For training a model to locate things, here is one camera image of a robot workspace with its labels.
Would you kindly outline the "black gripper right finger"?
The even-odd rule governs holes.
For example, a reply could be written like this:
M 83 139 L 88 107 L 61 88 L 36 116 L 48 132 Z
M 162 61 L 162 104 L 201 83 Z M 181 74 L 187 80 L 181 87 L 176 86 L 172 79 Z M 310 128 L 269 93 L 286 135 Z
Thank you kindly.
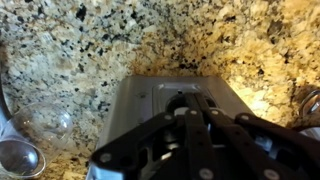
M 234 151 L 258 180 L 320 180 L 317 140 L 248 113 L 232 120 L 211 109 L 202 94 L 195 99 L 210 125 L 213 145 Z

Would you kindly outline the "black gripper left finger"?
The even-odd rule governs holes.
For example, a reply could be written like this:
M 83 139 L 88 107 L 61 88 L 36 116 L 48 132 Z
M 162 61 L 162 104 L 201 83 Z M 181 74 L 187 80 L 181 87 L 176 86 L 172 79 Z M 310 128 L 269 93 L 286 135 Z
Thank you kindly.
M 174 97 L 163 113 L 98 148 L 91 162 L 108 180 L 215 180 L 208 128 L 216 103 L 200 94 Z

